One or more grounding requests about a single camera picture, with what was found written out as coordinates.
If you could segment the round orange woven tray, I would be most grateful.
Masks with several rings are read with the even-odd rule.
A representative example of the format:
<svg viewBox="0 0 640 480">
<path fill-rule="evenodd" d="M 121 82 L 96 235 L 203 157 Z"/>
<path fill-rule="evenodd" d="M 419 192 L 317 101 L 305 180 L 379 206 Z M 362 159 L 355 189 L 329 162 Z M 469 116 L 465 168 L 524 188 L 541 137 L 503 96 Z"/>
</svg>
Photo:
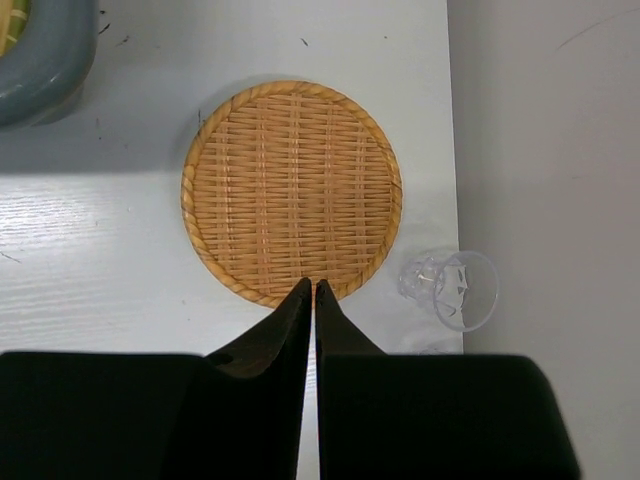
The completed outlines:
<svg viewBox="0 0 640 480">
<path fill-rule="evenodd" d="M 384 131 L 327 86 L 252 86 L 203 121 L 186 154 L 181 209 L 209 272 L 277 306 L 302 278 L 338 298 L 361 288 L 396 239 L 403 190 Z"/>
</svg>

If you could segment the clear plastic cup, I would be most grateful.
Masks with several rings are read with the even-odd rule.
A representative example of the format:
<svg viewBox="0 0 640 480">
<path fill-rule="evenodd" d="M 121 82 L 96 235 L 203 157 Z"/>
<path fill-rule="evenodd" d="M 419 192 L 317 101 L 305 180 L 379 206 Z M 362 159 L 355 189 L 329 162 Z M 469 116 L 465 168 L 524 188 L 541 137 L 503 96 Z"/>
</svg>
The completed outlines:
<svg viewBox="0 0 640 480">
<path fill-rule="evenodd" d="M 402 265 L 398 291 L 446 328 L 469 333 L 493 317 L 501 285 L 495 265 L 484 254 L 431 249 Z"/>
</svg>

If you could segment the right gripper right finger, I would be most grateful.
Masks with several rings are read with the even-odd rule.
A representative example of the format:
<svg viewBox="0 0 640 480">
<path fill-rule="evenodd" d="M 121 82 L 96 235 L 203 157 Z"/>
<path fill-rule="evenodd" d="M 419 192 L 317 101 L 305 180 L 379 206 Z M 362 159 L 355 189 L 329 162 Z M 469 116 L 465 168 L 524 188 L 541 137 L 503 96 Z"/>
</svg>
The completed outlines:
<svg viewBox="0 0 640 480">
<path fill-rule="evenodd" d="M 529 358 L 388 354 L 315 293 L 324 479 L 577 479 L 553 389 Z"/>
</svg>

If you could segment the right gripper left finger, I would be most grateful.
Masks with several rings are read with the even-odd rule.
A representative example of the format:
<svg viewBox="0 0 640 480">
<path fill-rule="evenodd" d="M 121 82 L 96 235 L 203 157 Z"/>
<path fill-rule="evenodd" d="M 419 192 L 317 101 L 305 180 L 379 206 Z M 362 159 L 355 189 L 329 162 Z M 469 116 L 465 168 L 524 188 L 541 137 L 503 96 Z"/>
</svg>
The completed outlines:
<svg viewBox="0 0 640 480">
<path fill-rule="evenodd" d="M 291 479 L 311 283 L 208 355 L 6 352 L 5 479 Z"/>
</svg>

